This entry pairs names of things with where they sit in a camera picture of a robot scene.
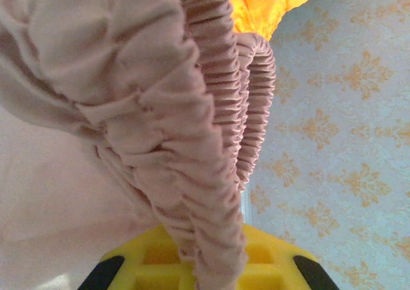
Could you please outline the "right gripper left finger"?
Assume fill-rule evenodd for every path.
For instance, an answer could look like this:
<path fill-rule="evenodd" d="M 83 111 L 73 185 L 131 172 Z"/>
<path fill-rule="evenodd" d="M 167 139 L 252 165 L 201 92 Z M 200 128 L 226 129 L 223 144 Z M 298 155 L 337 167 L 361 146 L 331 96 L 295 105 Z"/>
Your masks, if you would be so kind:
<path fill-rule="evenodd" d="M 192 266 L 179 258 L 177 246 L 157 226 L 104 254 L 80 290 L 195 289 Z"/>

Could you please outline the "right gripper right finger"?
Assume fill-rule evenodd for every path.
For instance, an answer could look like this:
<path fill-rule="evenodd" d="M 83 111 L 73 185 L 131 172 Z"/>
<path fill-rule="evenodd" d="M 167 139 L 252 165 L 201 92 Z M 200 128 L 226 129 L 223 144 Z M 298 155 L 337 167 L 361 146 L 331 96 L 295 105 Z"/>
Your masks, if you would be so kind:
<path fill-rule="evenodd" d="M 238 280 L 242 290 L 339 290 L 309 252 L 245 224 L 248 261 Z"/>

